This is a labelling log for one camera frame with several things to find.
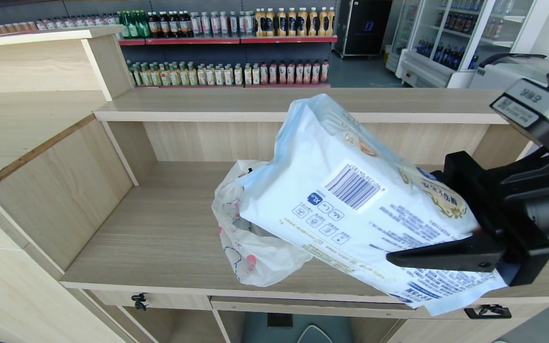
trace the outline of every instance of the floor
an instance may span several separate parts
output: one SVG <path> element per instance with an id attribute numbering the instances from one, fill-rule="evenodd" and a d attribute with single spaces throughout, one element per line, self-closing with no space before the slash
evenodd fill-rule
<path id="1" fill-rule="evenodd" d="M 401 80 L 385 68 L 383 56 L 345 57 L 332 52 L 329 82 L 333 88 L 401 88 Z"/>

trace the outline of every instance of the glass door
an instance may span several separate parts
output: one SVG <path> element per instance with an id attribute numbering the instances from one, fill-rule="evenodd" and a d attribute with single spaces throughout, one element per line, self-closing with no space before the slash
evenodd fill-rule
<path id="1" fill-rule="evenodd" d="M 418 14 L 418 6 L 420 0 L 406 0 L 401 9 L 401 16 L 397 23 L 397 29 L 395 30 L 395 37 L 393 41 L 393 48 L 391 53 L 395 56 L 401 54 L 401 50 L 408 47 L 408 41 L 410 40 L 410 34 L 414 27 L 414 21 Z"/>

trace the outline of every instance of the counter top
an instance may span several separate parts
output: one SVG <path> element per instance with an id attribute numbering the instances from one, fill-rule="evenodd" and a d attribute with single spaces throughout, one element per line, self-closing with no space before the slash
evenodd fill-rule
<path id="1" fill-rule="evenodd" d="M 56 41 L 70 39 L 89 39 L 122 32 L 122 25 L 94 26 L 93 28 L 59 29 L 48 31 L 32 31 L 19 33 L 4 33 L 0 35 L 0 45 L 34 43 L 37 41 Z"/>
<path id="2" fill-rule="evenodd" d="M 506 124 L 493 89 L 135 88 L 94 111 L 105 121 L 275 121 L 296 99 L 326 93 L 362 123 Z"/>

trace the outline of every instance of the black drawer handle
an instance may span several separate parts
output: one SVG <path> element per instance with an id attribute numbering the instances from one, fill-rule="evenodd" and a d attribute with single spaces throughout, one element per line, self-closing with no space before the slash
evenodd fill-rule
<path id="1" fill-rule="evenodd" d="M 464 308 L 463 309 L 469 317 L 469 319 L 510 319 L 512 318 L 512 313 L 509 311 L 509 308 L 503 307 L 501 305 L 482 305 L 479 312 L 476 313 L 473 308 Z"/>

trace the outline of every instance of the white plastic bag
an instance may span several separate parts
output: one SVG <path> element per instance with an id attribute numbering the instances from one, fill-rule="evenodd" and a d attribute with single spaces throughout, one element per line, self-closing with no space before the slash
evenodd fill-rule
<path id="1" fill-rule="evenodd" d="M 215 190 L 211 205 L 220 225 L 222 247 L 237 279 L 259 287 L 280 282 L 312 258 L 311 254 L 278 237 L 264 236 L 263 230 L 242 219 L 238 213 L 244 191 L 235 181 L 249 169 L 255 171 L 266 164 L 237 161 Z"/>
<path id="2" fill-rule="evenodd" d="M 457 193 L 394 154 L 325 94 L 292 102 L 273 161 L 238 183 L 241 217 L 413 308 L 436 315 L 505 286 L 497 271 L 387 261 L 388 252 L 468 237 L 478 222 Z"/>

